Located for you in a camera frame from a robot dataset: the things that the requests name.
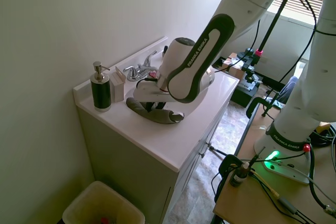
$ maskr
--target faucet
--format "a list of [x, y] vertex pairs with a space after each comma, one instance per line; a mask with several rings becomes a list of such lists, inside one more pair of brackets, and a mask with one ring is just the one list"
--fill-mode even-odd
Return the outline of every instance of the faucet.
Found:
[[151, 57], [156, 54], [157, 51], [152, 52], [150, 55], [148, 55], [143, 63], [145, 67], [150, 67], [151, 66]]
[[144, 61], [143, 64], [138, 64], [138, 67], [135, 68], [133, 66], [127, 67], [123, 70], [123, 72], [128, 71], [127, 79], [129, 81], [138, 81], [140, 79], [143, 79], [147, 76], [147, 74], [151, 71], [157, 71], [158, 68], [151, 67], [151, 57], [155, 55], [157, 51], [152, 52], [150, 55], [148, 55]]

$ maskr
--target window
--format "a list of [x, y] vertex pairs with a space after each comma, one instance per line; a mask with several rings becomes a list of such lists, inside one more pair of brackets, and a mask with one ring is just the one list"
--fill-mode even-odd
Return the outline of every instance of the window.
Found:
[[[283, 0], [274, 0], [271, 6], [268, 8], [268, 11], [276, 13], [281, 5]], [[321, 11], [321, 6], [323, 0], [308, 0], [311, 7], [313, 8], [316, 18], [319, 18]], [[310, 10], [307, 10], [301, 1], [299, 0], [288, 0], [285, 8], [283, 9], [282, 16], [299, 20], [308, 24], [314, 24], [313, 15]]]

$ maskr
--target sink countertop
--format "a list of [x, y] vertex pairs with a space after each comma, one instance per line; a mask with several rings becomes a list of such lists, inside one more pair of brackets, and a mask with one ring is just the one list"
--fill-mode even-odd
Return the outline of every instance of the sink countertop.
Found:
[[[158, 53], [152, 57], [151, 65], [158, 67], [162, 61], [161, 52], [167, 43], [166, 40], [165, 37], [155, 42], [112, 66], [111, 71], [105, 72], [111, 74], [114, 72], [115, 66], [121, 70], [131, 65], [136, 66], [137, 63], [142, 63], [144, 58], [154, 50], [157, 50]], [[124, 94], [134, 89], [135, 85], [136, 82], [126, 80]], [[179, 172], [237, 85], [238, 79], [218, 72], [215, 81], [193, 102], [189, 104], [167, 103], [165, 109], [186, 112], [186, 118], [176, 124], [158, 124], [141, 117], [126, 106], [126, 97], [122, 102], [112, 103], [108, 112], [96, 111], [93, 106], [90, 80], [75, 87], [73, 92], [78, 107], [121, 134], [171, 170]]]

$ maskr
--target tile floor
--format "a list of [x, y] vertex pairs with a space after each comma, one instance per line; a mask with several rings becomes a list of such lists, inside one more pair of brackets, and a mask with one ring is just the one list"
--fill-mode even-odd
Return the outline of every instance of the tile floor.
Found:
[[[256, 96], [264, 95], [266, 90], [265, 86], [260, 85]], [[245, 111], [245, 108], [230, 101], [212, 138], [215, 148], [228, 154], [235, 152], [248, 122]], [[222, 160], [223, 157], [217, 153], [206, 153], [164, 224], [210, 224], [215, 206], [211, 180], [218, 173]], [[215, 189], [219, 181], [220, 178], [216, 177]]]

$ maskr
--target white vanity cabinet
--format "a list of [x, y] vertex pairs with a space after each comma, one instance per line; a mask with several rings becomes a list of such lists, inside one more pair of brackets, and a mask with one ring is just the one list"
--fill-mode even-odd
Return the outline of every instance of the white vanity cabinet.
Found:
[[[165, 39], [129, 60], [141, 62], [153, 48], [160, 52]], [[161, 54], [158, 56], [152, 59], [153, 66], [161, 64]], [[127, 59], [117, 64], [119, 69], [129, 65]], [[97, 112], [90, 82], [75, 87], [75, 102], [95, 179], [138, 207], [147, 223], [162, 223], [201, 162], [237, 84], [238, 79], [219, 72], [214, 83], [192, 103], [167, 103], [165, 109], [187, 115], [182, 122], [170, 125], [137, 115], [125, 101], [113, 103], [108, 112]], [[132, 93], [135, 85], [126, 81], [125, 94]]]

